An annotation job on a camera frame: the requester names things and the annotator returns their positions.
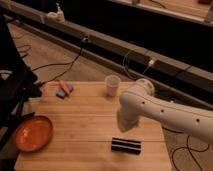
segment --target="orange bowl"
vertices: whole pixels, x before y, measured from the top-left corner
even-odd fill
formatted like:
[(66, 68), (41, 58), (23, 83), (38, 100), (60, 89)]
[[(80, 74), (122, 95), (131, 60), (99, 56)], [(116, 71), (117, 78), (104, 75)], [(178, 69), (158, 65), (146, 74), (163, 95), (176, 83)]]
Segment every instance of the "orange bowl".
[(33, 152), (47, 145), (52, 134), (52, 122), (45, 116), (34, 116), (17, 128), (15, 143), (21, 151)]

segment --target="bottle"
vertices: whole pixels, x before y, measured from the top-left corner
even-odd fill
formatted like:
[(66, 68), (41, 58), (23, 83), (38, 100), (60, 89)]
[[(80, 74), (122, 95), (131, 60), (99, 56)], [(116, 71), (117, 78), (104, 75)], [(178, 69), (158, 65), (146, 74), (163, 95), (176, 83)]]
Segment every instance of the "bottle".
[(58, 14), (58, 20), (60, 22), (65, 22), (65, 18), (64, 18), (64, 12), (61, 10), (61, 7), (59, 6), (59, 3), (56, 3), (57, 5), (57, 14)]

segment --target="cable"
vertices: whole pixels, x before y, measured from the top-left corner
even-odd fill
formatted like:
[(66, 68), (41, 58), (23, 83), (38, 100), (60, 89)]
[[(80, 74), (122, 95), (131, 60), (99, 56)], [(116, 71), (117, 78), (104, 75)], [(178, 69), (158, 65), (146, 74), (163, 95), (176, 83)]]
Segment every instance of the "cable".
[(31, 49), (31, 45), (22, 45), (22, 46), (17, 46), (16, 48), (18, 49), (19, 53), (25, 53)]
[(33, 69), (32, 71), (36, 71), (38, 69), (41, 69), (41, 68), (44, 68), (44, 67), (49, 67), (49, 66), (54, 66), (54, 65), (70, 65), (64, 72), (56, 75), (55, 77), (53, 77), (52, 79), (48, 80), (48, 81), (44, 81), (42, 82), (41, 84), (46, 84), (47, 82), (50, 82), (50, 81), (54, 81), (56, 80), (57, 78), (61, 77), (62, 75), (64, 75), (65, 73), (67, 73), (71, 68), (72, 66), (74, 65), (74, 63), (77, 61), (77, 59), (81, 56), (82, 54), (82, 51), (83, 51), (83, 47), (80, 48), (80, 51), (78, 53), (78, 55), (74, 58), (74, 60), (72, 60), (71, 62), (67, 62), (67, 63), (54, 63), (54, 64), (48, 64), (48, 65), (43, 65), (43, 66), (40, 66), (38, 68), (35, 68)]
[(172, 159), (171, 159), (171, 160), (172, 160), (172, 163), (173, 163), (175, 169), (176, 169), (177, 171), (180, 171), (180, 169), (177, 167), (177, 165), (176, 165), (176, 163), (175, 163), (175, 160), (174, 160), (175, 157), (174, 157), (174, 156), (175, 156), (175, 153), (176, 153), (177, 151), (179, 151), (179, 150), (181, 150), (181, 149), (187, 149), (187, 151), (189, 152), (189, 154), (190, 154), (190, 156), (192, 157), (193, 161), (196, 163), (196, 165), (199, 167), (199, 169), (200, 169), (201, 171), (203, 171), (202, 167), (200, 166), (199, 162), (197, 161), (197, 159), (195, 158), (195, 156), (192, 154), (191, 151), (199, 152), (199, 153), (201, 153), (201, 152), (206, 152), (206, 151), (210, 148), (210, 145), (207, 144), (207, 147), (206, 147), (205, 149), (203, 149), (203, 150), (197, 150), (197, 149), (191, 148), (191, 147), (189, 146), (189, 138), (190, 138), (190, 136), (188, 135), (188, 136), (187, 136), (187, 140), (186, 140), (186, 146), (178, 147), (178, 148), (176, 148), (176, 149), (172, 152)]
[(22, 34), (21, 36), (12, 37), (12, 38), (13, 38), (13, 39), (21, 39), (21, 38), (23, 38), (24, 36), (26, 36), (26, 35), (28, 35), (28, 34), (30, 34), (30, 33), (24, 33), (24, 34)]
[[(125, 55), (124, 55), (124, 58), (123, 58), (123, 62), (122, 62), (122, 65), (123, 65), (123, 69), (124, 69), (124, 72), (126, 73), (126, 75), (132, 79), (132, 80), (137, 80), (138, 78), (137, 77), (134, 77), (132, 76), (130, 73), (129, 73), (129, 64), (130, 64), (130, 60), (128, 58), (128, 55), (130, 55), (133, 51), (137, 50), (137, 49), (140, 49), (141, 47), (136, 47), (136, 48), (133, 48), (133, 49), (130, 49)], [(142, 72), (142, 74), (144, 75), (145, 72), (147, 72), (147, 70), (153, 66), (155, 63), (155, 60), (151, 59), (148, 63), (148, 66), (145, 68), (145, 70)]]
[(155, 0), (149, 0), (149, 1), (155, 3), (155, 4), (159, 5), (159, 6), (161, 6), (161, 7), (164, 8), (164, 9), (167, 9), (166, 6), (163, 5), (163, 4), (160, 3), (160, 2), (157, 2), (157, 1), (155, 1)]
[(180, 75), (181, 73), (186, 72), (187, 70), (189, 70), (192, 67), (192, 65), (187, 66), (185, 69), (182, 69), (180, 71), (178, 71), (175, 75), (174, 78), (177, 78), (178, 75)]
[(175, 133), (175, 134), (184, 134), (184, 132), (175, 131), (175, 130), (172, 130), (172, 129), (169, 129), (169, 128), (166, 128), (166, 127), (163, 127), (163, 126), (162, 126), (162, 129), (169, 131), (169, 132), (172, 132), (172, 133)]

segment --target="wooden table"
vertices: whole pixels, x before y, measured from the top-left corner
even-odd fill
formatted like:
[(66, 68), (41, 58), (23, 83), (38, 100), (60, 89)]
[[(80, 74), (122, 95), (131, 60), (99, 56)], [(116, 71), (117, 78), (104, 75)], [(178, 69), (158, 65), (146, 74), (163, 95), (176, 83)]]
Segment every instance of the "wooden table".
[[(48, 83), (37, 115), (50, 118), (51, 142), (35, 153), (20, 153), (16, 171), (151, 171), (171, 170), (161, 125), (141, 118), (127, 133), (117, 128), (118, 96), (107, 97), (103, 82), (72, 82), (74, 91), (64, 100), (55, 96), (57, 82)], [(118, 95), (131, 83), (122, 82)], [(133, 155), (111, 151), (112, 137), (142, 141)]]

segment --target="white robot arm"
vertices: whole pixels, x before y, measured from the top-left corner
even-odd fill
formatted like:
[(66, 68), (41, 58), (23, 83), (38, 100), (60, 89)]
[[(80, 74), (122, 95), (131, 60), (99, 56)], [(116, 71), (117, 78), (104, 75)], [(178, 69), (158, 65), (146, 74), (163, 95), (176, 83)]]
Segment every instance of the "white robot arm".
[(213, 144), (212, 111), (167, 102), (153, 97), (154, 92), (149, 80), (139, 79), (121, 94), (117, 121), (122, 132), (145, 116)]

